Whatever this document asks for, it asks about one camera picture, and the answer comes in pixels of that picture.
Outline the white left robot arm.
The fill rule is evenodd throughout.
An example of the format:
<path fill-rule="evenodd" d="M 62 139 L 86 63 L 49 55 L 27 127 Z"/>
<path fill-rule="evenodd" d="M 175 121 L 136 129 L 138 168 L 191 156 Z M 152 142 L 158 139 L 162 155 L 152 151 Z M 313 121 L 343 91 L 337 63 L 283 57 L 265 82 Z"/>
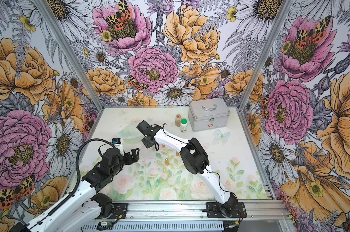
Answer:
<path fill-rule="evenodd" d="M 117 148 L 106 150 L 102 160 L 84 177 L 79 177 L 79 182 L 68 195 L 29 223 L 17 223 L 11 231 L 75 232 L 94 219 L 121 219 L 127 204 L 115 206 L 101 190 L 125 165 L 136 163 L 139 152 L 138 148 L 124 154 Z"/>

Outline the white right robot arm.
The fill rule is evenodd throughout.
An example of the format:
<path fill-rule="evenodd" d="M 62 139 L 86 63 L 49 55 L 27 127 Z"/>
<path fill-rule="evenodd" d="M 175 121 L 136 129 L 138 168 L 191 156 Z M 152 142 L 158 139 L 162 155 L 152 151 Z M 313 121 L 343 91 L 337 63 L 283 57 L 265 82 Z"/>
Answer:
<path fill-rule="evenodd" d="M 236 216 L 241 219 L 237 196 L 222 185 L 220 174 L 212 170 L 208 154 L 201 143 L 196 138 L 186 139 L 171 134 L 164 126 L 164 123 L 150 125 L 143 120 L 136 128 L 144 136 L 142 142 L 146 148 L 159 149 L 160 145 L 164 145 L 179 153 L 185 168 L 199 176 L 209 187 L 224 217 Z"/>

